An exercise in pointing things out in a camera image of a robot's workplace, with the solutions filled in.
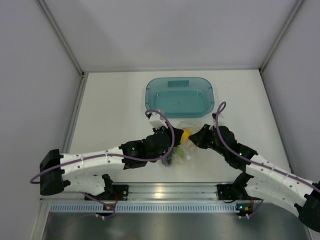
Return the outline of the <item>clear dotted zip bag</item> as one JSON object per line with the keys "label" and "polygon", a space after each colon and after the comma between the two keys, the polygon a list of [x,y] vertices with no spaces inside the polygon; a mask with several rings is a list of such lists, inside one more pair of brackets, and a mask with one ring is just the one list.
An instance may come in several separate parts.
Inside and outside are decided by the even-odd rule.
{"label": "clear dotted zip bag", "polygon": [[[190,129],[192,131],[192,134],[195,134],[202,128],[202,123],[198,120],[183,120],[180,121],[179,124],[177,125],[177,129]],[[189,162],[196,154],[197,147],[190,141],[188,140],[185,144],[178,145],[183,148],[185,157],[184,160],[182,161],[177,161],[172,158],[172,165],[182,165],[187,162]]]}

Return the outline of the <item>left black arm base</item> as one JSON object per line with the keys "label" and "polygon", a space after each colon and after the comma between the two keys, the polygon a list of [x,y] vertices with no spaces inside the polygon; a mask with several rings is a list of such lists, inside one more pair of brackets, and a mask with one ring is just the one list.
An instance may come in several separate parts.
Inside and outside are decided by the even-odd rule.
{"label": "left black arm base", "polygon": [[129,195],[129,185],[127,184],[112,184],[104,189],[101,194],[102,200],[118,200],[126,201]]}

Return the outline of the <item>yellow fake food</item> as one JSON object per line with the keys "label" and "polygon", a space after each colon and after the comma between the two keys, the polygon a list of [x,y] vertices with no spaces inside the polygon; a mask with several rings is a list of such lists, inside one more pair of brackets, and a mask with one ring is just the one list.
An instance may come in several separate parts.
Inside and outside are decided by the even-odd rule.
{"label": "yellow fake food", "polygon": [[193,132],[189,128],[184,128],[183,129],[183,134],[182,134],[181,139],[180,139],[180,143],[181,144],[187,143],[188,140],[189,140],[189,136],[191,136],[192,134],[193,134]]}

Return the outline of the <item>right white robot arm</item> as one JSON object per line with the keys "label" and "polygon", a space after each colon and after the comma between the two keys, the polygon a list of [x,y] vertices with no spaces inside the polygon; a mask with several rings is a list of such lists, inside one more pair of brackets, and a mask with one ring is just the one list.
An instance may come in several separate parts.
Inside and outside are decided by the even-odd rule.
{"label": "right white robot arm", "polygon": [[189,136],[200,149],[212,149],[242,173],[233,186],[235,196],[270,202],[294,214],[309,229],[320,230],[320,184],[286,171],[254,149],[239,143],[226,126],[205,124]]}

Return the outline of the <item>teal plastic bin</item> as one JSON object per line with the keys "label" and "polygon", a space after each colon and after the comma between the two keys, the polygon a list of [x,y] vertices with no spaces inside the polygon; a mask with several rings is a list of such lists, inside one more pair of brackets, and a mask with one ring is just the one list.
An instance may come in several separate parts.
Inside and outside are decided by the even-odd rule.
{"label": "teal plastic bin", "polygon": [[145,107],[167,118],[201,118],[215,106],[212,84],[202,77],[158,77],[145,89]]}

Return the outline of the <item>aluminium mounting rail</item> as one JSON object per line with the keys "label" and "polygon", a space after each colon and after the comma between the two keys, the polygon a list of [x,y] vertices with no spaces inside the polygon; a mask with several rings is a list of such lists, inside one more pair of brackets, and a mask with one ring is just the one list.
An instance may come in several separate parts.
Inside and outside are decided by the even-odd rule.
{"label": "aluminium mounting rail", "polygon": [[[151,183],[151,182],[124,182],[114,185],[129,185],[126,201],[219,201],[217,185],[233,184],[238,188],[240,197],[238,200],[250,200],[244,195],[244,189],[240,185],[231,182],[187,182],[187,183]],[[95,199],[103,202],[115,200],[102,200],[101,195]]]}

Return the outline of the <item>dark blue fake food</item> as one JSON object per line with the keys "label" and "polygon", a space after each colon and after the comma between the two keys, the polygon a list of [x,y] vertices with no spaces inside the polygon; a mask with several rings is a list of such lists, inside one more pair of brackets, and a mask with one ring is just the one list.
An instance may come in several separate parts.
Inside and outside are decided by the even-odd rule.
{"label": "dark blue fake food", "polygon": [[165,167],[171,166],[172,163],[173,163],[173,155],[174,155],[174,152],[171,152],[169,155],[167,155],[166,157],[164,157],[164,158],[161,160],[161,163],[162,163]]}

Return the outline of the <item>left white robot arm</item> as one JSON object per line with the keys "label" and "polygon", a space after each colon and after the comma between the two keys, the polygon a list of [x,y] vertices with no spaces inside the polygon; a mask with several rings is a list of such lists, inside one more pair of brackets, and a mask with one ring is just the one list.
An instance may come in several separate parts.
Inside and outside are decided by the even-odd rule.
{"label": "left white robot arm", "polygon": [[60,153],[51,150],[39,165],[40,195],[82,192],[109,199],[114,193],[110,173],[143,168],[148,162],[168,158],[170,147],[181,143],[184,131],[160,127],[142,140],[133,140],[109,150],[86,153]]}

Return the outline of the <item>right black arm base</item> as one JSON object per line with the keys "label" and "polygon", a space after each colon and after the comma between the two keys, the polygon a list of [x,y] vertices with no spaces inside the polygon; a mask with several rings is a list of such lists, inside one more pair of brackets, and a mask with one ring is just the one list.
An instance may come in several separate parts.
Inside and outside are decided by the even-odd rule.
{"label": "right black arm base", "polygon": [[218,199],[221,201],[236,201],[240,199],[241,193],[234,184],[218,184]]}

